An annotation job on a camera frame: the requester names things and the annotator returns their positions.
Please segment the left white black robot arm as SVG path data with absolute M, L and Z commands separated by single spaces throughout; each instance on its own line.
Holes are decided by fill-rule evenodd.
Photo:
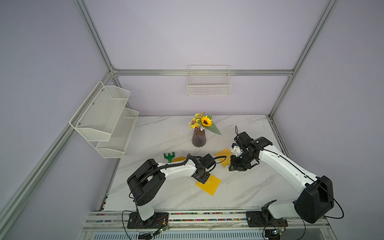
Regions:
M 215 164 L 216 161 L 210 154 L 204 157 L 188 154 L 183 161 L 166 164 L 157 163 L 154 159 L 145 161 L 127 179 L 129 197 L 134 200 L 140 219 L 144 222 L 154 219 L 152 200 L 165 181 L 192 177 L 197 182 L 205 184 L 211 175 L 210 169 Z

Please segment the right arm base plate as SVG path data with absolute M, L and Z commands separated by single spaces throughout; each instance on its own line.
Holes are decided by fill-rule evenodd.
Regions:
M 250 228 L 288 226 L 288 222 L 284 218 L 275 219 L 271 214 L 263 211 L 248 211 L 246 212 L 246 219 Z

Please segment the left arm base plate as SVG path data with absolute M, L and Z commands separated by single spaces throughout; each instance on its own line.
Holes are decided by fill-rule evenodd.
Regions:
M 148 220 L 143 221 L 139 213 L 130 213 L 127 223 L 128 229 L 160 229 L 169 220 L 169 213 L 156 213 Z

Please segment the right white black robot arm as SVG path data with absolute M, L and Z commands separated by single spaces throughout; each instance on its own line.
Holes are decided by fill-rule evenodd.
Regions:
M 252 139 L 242 132 L 236 134 L 234 141 L 230 171 L 244 172 L 264 162 L 300 194 L 297 199 L 272 200 L 262 206 L 260 214 L 264 225 L 272 225 L 282 218 L 301 218 L 304 222 L 314 224 L 334 207 L 333 182 L 328 177 L 318 177 L 300 167 L 265 137 Z

